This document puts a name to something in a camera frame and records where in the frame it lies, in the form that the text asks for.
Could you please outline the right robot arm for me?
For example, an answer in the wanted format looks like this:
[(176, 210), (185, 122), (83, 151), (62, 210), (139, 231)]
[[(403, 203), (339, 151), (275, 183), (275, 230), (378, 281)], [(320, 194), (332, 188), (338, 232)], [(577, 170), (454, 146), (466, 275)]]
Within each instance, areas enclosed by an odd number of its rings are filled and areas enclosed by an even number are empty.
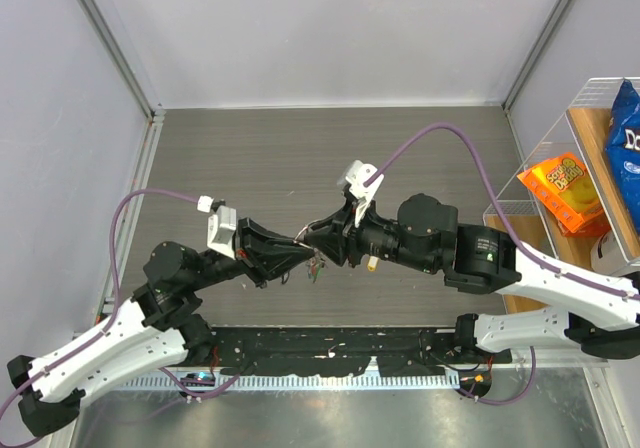
[(543, 308), (510, 314), (464, 314), (452, 348), (473, 362), (485, 353), (571, 346), (609, 360), (639, 354), (639, 290), (626, 277), (602, 275), (545, 255), (507, 233), (461, 223), (455, 207), (416, 194), (394, 219), (362, 210), (348, 196), (342, 208), (309, 225), (303, 241), (333, 263), (356, 266), (363, 256), (426, 274), (473, 295), (515, 295)]

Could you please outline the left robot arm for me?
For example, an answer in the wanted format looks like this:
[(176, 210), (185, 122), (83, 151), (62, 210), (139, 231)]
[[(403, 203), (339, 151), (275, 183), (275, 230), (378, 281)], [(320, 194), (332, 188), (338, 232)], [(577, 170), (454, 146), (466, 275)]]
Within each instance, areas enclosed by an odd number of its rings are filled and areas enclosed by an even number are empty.
[(157, 245), (144, 265), (145, 283), (103, 321), (52, 352), (19, 355), (8, 365), (21, 420), (36, 438), (74, 421), (117, 385), (156, 368), (213, 355), (208, 323), (197, 314), (197, 291), (246, 276), (257, 286), (311, 259), (312, 248), (247, 218), (215, 235), (198, 252), (180, 243)]

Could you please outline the keyring with tagged keys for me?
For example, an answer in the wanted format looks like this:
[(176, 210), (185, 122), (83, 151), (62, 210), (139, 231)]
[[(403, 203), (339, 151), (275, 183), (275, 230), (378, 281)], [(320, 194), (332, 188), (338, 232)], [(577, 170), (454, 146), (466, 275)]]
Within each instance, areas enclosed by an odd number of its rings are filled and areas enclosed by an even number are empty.
[[(305, 225), (295, 236), (294, 240), (301, 245), (304, 245), (304, 237), (309, 231), (310, 225)], [(313, 249), (313, 256), (306, 262), (308, 279), (315, 284), (319, 278), (321, 271), (326, 267), (326, 260), (323, 254), (317, 249)]]

